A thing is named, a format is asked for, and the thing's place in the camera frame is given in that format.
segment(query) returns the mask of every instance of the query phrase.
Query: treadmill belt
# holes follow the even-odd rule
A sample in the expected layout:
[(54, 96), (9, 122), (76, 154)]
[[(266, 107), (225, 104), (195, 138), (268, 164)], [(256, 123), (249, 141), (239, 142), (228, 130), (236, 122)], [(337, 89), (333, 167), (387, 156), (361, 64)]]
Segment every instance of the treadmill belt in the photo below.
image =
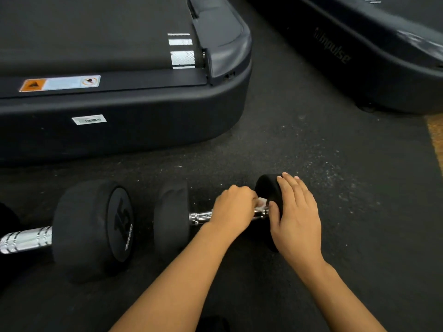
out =
[(0, 28), (2, 76), (170, 69), (171, 51), (203, 65), (186, 0), (0, 0)]

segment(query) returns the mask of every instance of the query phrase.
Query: finger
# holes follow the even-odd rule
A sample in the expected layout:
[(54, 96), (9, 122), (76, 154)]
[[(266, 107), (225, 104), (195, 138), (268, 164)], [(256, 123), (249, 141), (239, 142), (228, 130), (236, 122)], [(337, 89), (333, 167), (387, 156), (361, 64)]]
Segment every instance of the finger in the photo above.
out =
[(303, 194), (305, 195), (306, 203), (309, 206), (317, 205), (317, 202), (315, 201), (314, 196), (312, 195), (311, 191), (309, 191), (306, 184), (298, 176), (295, 176), (294, 178), (297, 181), (297, 183), (302, 187)]
[(280, 229), (280, 210), (275, 201), (269, 202), (269, 222), (271, 223), (271, 232), (278, 232)]
[(284, 172), (283, 178), (287, 180), (291, 188), (294, 190), (294, 196), (296, 198), (296, 204), (298, 206), (306, 205), (305, 196), (302, 187), (298, 184), (295, 178), (293, 178), (289, 173)]
[(296, 198), (294, 197), (294, 190), (287, 180), (281, 176), (277, 177), (277, 182), (280, 185), (281, 195), (283, 198), (283, 212), (287, 207), (296, 206)]

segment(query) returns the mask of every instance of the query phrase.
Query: silver metal handle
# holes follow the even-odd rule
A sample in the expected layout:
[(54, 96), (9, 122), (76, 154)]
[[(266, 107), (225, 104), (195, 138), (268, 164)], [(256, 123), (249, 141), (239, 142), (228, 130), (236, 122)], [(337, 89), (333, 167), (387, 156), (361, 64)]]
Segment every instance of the silver metal handle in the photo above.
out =
[[(264, 219), (269, 216), (269, 208), (256, 208), (254, 210), (254, 217), (252, 220)], [(212, 211), (203, 212), (203, 213), (190, 213), (189, 221), (191, 222), (191, 226), (197, 226), (201, 223), (207, 223), (212, 217)]]
[(52, 245), (52, 226), (9, 233), (0, 238), (0, 253), (12, 254)]

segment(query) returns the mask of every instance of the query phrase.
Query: brown floor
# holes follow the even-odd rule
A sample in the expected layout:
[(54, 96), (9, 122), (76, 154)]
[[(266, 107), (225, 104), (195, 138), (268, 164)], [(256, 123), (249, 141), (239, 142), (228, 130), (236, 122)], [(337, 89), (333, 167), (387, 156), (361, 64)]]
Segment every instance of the brown floor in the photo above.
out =
[(437, 114), (426, 117), (428, 121), (429, 133), (434, 144), (435, 153), (440, 163), (443, 173), (443, 114)]

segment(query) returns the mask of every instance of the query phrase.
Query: barcode sticker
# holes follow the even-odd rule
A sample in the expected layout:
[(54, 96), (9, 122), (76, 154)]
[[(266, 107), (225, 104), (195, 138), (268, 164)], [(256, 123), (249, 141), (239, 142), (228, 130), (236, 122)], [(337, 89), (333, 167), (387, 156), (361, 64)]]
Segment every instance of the barcode sticker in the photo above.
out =
[(100, 122), (106, 122), (105, 117), (100, 115), (91, 115), (91, 116), (79, 116), (76, 118), (71, 118), (75, 122), (76, 125), (87, 125), (90, 123), (100, 123)]

